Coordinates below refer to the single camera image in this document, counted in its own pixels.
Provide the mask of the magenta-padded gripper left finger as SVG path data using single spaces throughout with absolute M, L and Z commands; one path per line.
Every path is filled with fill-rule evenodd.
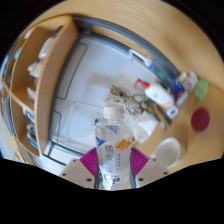
M 100 171 L 97 150 L 93 148 L 80 159 L 72 159 L 59 176 L 81 187 L 98 189 L 100 186 Z

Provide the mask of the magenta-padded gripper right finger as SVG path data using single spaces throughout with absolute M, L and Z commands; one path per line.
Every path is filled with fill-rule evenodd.
M 131 149 L 130 186 L 143 187 L 169 174 L 169 171 L 156 158 L 149 158 L 136 148 Z

